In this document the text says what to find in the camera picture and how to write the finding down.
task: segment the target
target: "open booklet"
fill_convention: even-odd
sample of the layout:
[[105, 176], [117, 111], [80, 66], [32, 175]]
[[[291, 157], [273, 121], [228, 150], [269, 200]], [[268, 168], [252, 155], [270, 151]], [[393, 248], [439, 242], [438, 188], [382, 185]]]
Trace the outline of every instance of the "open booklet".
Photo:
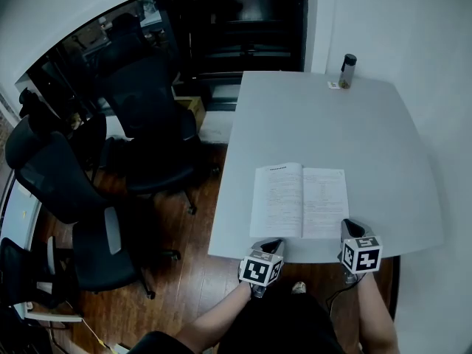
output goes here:
[[348, 217], [343, 170], [293, 162], [256, 169], [251, 237], [340, 238]]

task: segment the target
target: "wooden floor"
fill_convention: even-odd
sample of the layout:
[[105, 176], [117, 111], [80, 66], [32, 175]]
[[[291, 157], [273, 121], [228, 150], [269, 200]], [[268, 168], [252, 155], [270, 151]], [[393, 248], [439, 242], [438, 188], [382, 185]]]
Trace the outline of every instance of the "wooden floor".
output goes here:
[[[221, 169], [225, 155], [226, 146], [210, 149], [210, 161], [217, 162]], [[194, 216], [187, 214], [182, 195], [155, 197], [154, 206], [159, 217], [156, 230], [162, 233], [162, 246], [178, 249], [182, 258], [180, 261], [162, 260], [159, 267], [146, 271], [147, 283], [156, 292], [154, 300], [146, 299], [139, 283], [97, 295], [81, 293], [79, 304], [85, 320], [104, 342], [110, 346], [120, 343], [132, 347], [151, 330], [173, 335], [218, 303], [238, 284], [239, 260], [207, 255], [220, 181], [221, 176], [208, 178], [192, 190], [192, 199], [198, 207]], [[99, 173], [95, 185], [104, 193], [127, 198], [125, 182], [116, 176]], [[45, 209], [41, 211], [36, 232], [42, 240], [55, 235], [58, 247], [72, 247], [72, 227], [57, 221]], [[384, 300], [389, 303], [391, 260], [382, 262], [376, 277]], [[288, 292], [299, 280], [306, 282], [308, 291], [322, 304], [332, 293], [344, 287], [339, 264], [287, 264], [277, 287], [285, 287]], [[358, 303], [355, 289], [343, 293], [336, 300], [333, 323], [346, 353], [357, 353]], [[69, 353], [106, 352], [83, 323], [71, 324], [70, 327], [70, 330], [55, 333], [58, 342]]]

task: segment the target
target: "white table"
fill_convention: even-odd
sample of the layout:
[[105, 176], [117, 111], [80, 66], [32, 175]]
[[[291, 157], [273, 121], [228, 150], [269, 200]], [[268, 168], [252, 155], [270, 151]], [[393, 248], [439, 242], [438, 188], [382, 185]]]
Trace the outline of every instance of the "white table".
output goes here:
[[[209, 254], [242, 258], [249, 237], [254, 172], [299, 162], [344, 169], [350, 217], [383, 241], [383, 256], [443, 242], [440, 206], [426, 151], [392, 84], [336, 76], [244, 72], [229, 140]], [[287, 239], [290, 263], [337, 262], [339, 240]]]
[[[10, 197], [2, 203], [7, 204], [3, 224], [1, 225], [0, 242], [4, 237], [8, 237], [21, 248], [30, 250], [32, 237], [35, 231], [41, 202], [30, 195], [25, 189], [21, 191], [21, 185], [13, 177], [8, 182], [6, 188], [11, 186]], [[39, 313], [27, 310], [26, 302], [15, 305], [18, 315], [22, 319], [35, 319], [52, 322], [81, 322], [78, 315], [63, 315], [57, 313]]]

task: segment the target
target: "cable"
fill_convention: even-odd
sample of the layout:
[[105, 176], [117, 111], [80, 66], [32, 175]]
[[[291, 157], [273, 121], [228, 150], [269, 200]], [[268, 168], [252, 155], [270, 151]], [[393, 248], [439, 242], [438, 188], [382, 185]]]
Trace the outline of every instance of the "cable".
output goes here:
[[105, 342], [103, 342], [98, 336], [97, 334], [95, 334], [95, 332], [90, 328], [89, 324], [87, 324], [86, 320], [84, 318], [82, 318], [82, 322], [86, 325], [86, 327], [92, 332], [92, 334], [95, 336], [95, 338], [97, 339], [98, 343], [101, 344], [103, 347], [109, 349], [113, 354], [118, 354], [115, 350], [113, 350], [111, 347], [109, 347]]
[[[68, 300], [66, 300], [66, 303], [69, 305], [70, 308], [72, 308], [73, 311], [75, 311], [74, 307], [72, 307], [72, 304], [69, 303]], [[77, 313], [77, 315], [81, 315], [82, 317], [82, 322], [86, 325], [86, 327], [91, 331], [91, 333], [95, 336], [97, 339], [98, 343], [101, 344], [104, 348], [109, 349], [113, 354], [118, 354], [112, 347], [109, 347], [103, 340], [100, 339], [99, 336], [93, 331], [92, 328], [90, 328], [90, 325], [87, 324], [86, 320], [83, 318], [81, 313]]]
[[333, 295], [331, 295], [329, 298], [326, 299], [326, 308], [327, 308], [327, 312], [330, 314], [330, 317], [331, 317], [331, 312], [333, 312], [333, 303], [334, 301], [336, 300], [336, 298], [341, 295], [343, 292], [345, 291], [349, 291], [351, 288], [354, 288], [357, 286], [357, 284], [359, 284], [360, 281], [362, 281], [362, 278], [365, 277], [366, 274], [364, 274], [360, 279], [358, 277], [358, 275], [355, 276], [355, 282], [349, 286], [349, 287], [346, 287], [346, 288], [343, 288], [342, 290], [338, 290], [337, 292], [335, 292]]

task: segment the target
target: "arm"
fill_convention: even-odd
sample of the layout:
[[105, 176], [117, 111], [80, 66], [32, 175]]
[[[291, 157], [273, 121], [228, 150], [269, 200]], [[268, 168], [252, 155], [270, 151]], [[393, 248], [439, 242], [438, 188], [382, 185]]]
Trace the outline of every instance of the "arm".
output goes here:
[[221, 340], [250, 299], [249, 284], [240, 283], [215, 307], [183, 327], [176, 339], [194, 353], [201, 353]]
[[358, 284], [358, 298], [361, 337], [366, 353], [399, 353], [397, 333], [373, 273], [367, 273]]

